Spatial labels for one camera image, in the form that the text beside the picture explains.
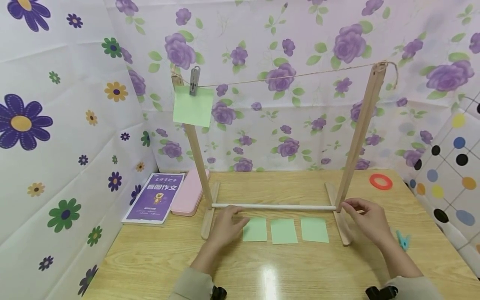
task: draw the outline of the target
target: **red plastic ring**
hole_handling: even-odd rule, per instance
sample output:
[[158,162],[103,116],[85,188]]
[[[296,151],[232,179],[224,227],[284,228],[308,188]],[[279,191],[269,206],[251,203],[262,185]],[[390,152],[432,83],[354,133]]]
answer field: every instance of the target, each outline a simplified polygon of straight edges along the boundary
[[[386,185],[379,184],[376,180],[383,179],[386,182]],[[384,174],[372,174],[370,176],[370,183],[379,190],[389,190],[393,187],[393,182],[390,178]]]

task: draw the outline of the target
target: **pink pencil case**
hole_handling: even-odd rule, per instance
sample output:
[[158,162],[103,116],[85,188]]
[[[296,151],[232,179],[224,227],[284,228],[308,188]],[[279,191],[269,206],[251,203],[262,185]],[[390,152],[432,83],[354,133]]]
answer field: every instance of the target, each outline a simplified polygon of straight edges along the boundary
[[[205,170],[207,178],[210,178],[210,171]],[[197,169],[190,170],[183,180],[179,193],[175,197],[170,211],[174,215],[193,216],[203,195],[202,184]]]

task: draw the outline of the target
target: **metal clothespin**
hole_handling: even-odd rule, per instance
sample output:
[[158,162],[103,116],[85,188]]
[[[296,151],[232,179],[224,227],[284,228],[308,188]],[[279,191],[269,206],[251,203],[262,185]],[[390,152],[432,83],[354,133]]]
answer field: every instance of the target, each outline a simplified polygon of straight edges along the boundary
[[198,80],[200,79],[200,67],[195,66],[190,73],[190,95],[197,95]]

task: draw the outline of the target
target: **purple book cover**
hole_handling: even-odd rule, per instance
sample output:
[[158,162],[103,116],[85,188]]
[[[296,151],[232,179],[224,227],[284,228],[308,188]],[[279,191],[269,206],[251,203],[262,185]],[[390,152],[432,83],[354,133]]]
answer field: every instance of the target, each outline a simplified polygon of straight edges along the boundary
[[152,174],[124,221],[145,220],[144,223],[147,224],[162,224],[170,211],[170,205],[183,182],[184,175],[184,173]]

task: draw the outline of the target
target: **yellow flower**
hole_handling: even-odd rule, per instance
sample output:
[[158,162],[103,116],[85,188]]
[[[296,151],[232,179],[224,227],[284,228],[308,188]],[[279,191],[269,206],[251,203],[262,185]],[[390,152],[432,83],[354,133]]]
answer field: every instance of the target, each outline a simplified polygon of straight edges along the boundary
[[139,163],[137,165],[137,172],[142,172],[144,170],[144,168],[145,168],[144,163],[143,162]]
[[97,120],[96,120],[96,115],[95,115],[94,112],[92,112],[91,110],[87,110],[87,111],[85,112],[85,115],[87,115],[85,119],[88,121],[88,123],[89,123],[90,125],[95,126],[95,125],[98,124],[98,122],[97,122]]
[[115,102],[119,102],[120,100],[125,100],[125,96],[128,95],[128,92],[125,91],[126,87],[118,82],[114,83],[107,83],[107,88],[105,89],[105,93],[107,94],[108,99],[113,99]]
[[30,197],[34,196],[40,196],[41,193],[45,191],[45,185],[43,185],[41,182],[39,183],[32,183],[31,186],[28,187],[27,194],[30,195]]

